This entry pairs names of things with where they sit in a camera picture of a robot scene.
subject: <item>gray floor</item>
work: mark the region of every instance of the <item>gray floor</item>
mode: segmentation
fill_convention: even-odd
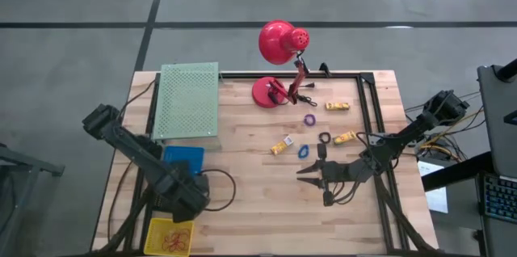
[[[0,0],[0,23],[144,22],[153,0]],[[517,0],[162,0],[157,21],[502,21]],[[0,29],[0,142],[66,165],[42,176],[23,226],[21,256],[88,250],[113,150],[82,131],[99,103],[121,106],[144,30]],[[144,70],[172,62],[219,61],[223,70],[268,65],[259,29],[155,30]],[[477,91],[476,67],[515,58],[515,28],[309,29],[309,67],[396,70],[406,107],[442,89]],[[471,112],[479,99],[471,101]],[[484,128],[457,136],[469,156],[488,149]],[[440,246],[472,253],[470,231],[436,218]]]

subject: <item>wooden table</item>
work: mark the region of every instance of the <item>wooden table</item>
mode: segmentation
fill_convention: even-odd
[[[406,118],[395,73],[373,73],[386,131],[398,132],[406,126]],[[142,92],[155,74],[135,73],[129,98]],[[330,132],[336,136],[350,130],[364,131],[354,80],[305,81],[315,82],[316,88],[303,89],[301,94],[312,97],[319,104],[318,107],[298,103],[296,106],[289,104],[263,109],[256,106],[251,98],[254,80],[224,79],[220,84],[219,138],[222,151],[207,152],[204,169],[228,171],[237,182],[237,195],[233,204],[224,211],[203,212],[195,219],[192,254],[343,255],[385,252],[373,179],[359,186],[352,202],[332,207],[323,206],[321,190],[296,180],[296,172],[312,165],[317,157],[319,133]],[[152,88],[128,106],[124,126],[133,133],[145,132],[151,97]],[[327,101],[348,102],[351,109],[347,112],[328,112],[323,106]],[[302,123],[304,115],[308,113],[317,118],[317,124],[313,127]],[[273,156],[269,149],[286,135],[292,137],[294,144],[284,153]],[[305,160],[297,157],[301,144],[310,146],[310,154]],[[327,160],[352,162],[362,150],[364,146],[359,141],[339,147],[328,145]],[[92,249],[102,247],[107,241],[107,215],[116,186],[127,165],[128,159],[117,151]],[[128,215],[136,174],[137,168],[133,165],[116,202],[111,234]],[[414,157],[400,157],[395,175],[404,214],[424,239],[437,247]],[[212,198],[209,207],[219,207],[231,197],[231,183],[218,174],[210,175],[209,180]],[[343,191],[347,192],[350,187],[348,183]],[[395,232],[393,216],[390,217],[390,225]],[[140,231],[136,229],[135,240],[140,240]]]

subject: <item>black ring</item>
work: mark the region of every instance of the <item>black ring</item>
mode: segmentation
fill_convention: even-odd
[[[320,135],[318,137],[319,137],[321,143],[323,143],[323,144],[329,144],[330,143],[330,133],[323,132],[323,133],[320,133]]]

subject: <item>green perforated board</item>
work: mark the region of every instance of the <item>green perforated board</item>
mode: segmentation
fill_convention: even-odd
[[[219,64],[162,65],[153,139],[216,137]]]

